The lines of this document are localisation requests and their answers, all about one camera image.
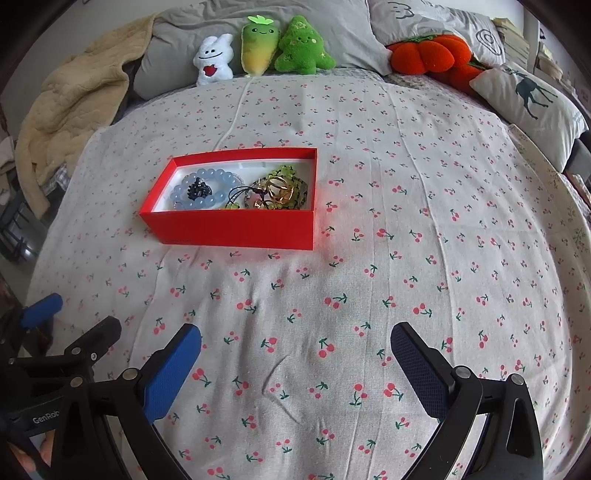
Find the plush toy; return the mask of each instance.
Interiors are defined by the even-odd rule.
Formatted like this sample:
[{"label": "plush toy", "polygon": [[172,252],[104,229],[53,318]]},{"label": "plush toy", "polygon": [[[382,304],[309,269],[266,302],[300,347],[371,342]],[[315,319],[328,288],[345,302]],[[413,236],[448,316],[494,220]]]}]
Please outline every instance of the plush toy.
[{"label": "plush toy", "polygon": [[388,46],[392,50],[392,68],[408,75],[445,72],[467,64],[470,47],[455,35],[429,35],[411,38]]},{"label": "plush toy", "polygon": [[316,68],[330,70],[336,62],[324,50],[322,37],[301,15],[291,19],[287,31],[279,41],[282,54],[275,61],[275,70],[302,75],[315,74]]},{"label": "plush toy", "polygon": [[446,72],[429,72],[429,76],[436,79],[438,82],[451,85],[457,90],[470,95],[472,98],[480,98],[470,86],[470,82],[478,77],[484,68],[480,66],[474,66],[471,63],[468,65],[462,65],[461,67],[452,67]]},{"label": "plush toy", "polygon": [[262,15],[248,17],[242,29],[242,68],[246,76],[260,77],[269,68],[279,43],[279,28]]},{"label": "plush toy", "polygon": [[234,57],[230,43],[234,35],[224,33],[220,37],[208,37],[201,43],[193,65],[199,69],[197,85],[209,85],[220,80],[234,78],[232,69],[228,66]]}]

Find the beige blanket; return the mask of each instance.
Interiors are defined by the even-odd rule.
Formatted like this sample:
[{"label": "beige blanket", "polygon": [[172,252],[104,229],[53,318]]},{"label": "beige blanket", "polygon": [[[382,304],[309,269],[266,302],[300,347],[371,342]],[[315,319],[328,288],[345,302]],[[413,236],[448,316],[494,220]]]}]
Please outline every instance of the beige blanket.
[{"label": "beige blanket", "polygon": [[117,28],[54,70],[25,117],[18,137],[18,180],[37,218],[49,207],[39,185],[66,163],[72,175],[86,142],[109,125],[129,86],[122,66],[140,58],[155,15]]}]

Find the white bedsheet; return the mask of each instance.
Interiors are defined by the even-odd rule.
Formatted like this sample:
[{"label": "white bedsheet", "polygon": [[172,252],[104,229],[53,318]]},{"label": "white bedsheet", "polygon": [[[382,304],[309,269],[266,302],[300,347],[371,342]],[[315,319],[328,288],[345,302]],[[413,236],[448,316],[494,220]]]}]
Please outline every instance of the white bedsheet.
[{"label": "white bedsheet", "polygon": [[[121,320],[98,380],[199,326],[193,375],[157,422],[192,478],[402,477],[437,425],[389,351],[405,320],[452,365],[525,377],[560,479],[589,437],[589,230],[512,132],[528,161],[490,112],[363,80],[179,92],[89,141],[29,301],[64,297],[54,351]],[[314,251],[164,246],[137,216],[167,157],[276,145],[319,149]]]}]

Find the human hand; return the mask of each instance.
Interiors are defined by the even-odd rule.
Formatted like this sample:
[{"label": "human hand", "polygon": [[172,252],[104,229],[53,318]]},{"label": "human hand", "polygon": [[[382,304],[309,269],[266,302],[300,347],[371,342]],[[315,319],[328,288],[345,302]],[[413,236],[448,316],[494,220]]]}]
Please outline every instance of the human hand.
[{"label": "human hand", "polygon": [[[41,442],[41,446],[39,447],[39,453],[41,454],[41,458],[47,465],[51,465],[51,451],[53,450],[53,439],[56,435],[55,430],[50,430],[45,434],[45,439]],[[18,462],[21,466],[25,469],[27,473],[34,472],[35,462],[33,459],[29,457],[25,452],[23,452],[19,447],[14,446],[12,443],[9,443],[8,446],[14,453],[14,456],[17,458]]]}]

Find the green plush radish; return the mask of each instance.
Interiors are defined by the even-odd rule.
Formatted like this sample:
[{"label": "green plush radish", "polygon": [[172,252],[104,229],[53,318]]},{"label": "green plush radish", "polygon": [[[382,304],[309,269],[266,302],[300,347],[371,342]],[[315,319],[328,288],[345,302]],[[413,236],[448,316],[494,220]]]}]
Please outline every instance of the green plush radish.
[{"label": "green plush radish", "polygon": [[248,76],[260,77],[269,68],[279,43],[279,28],[271,18],[248,17],[242,29],[242,68]]}]

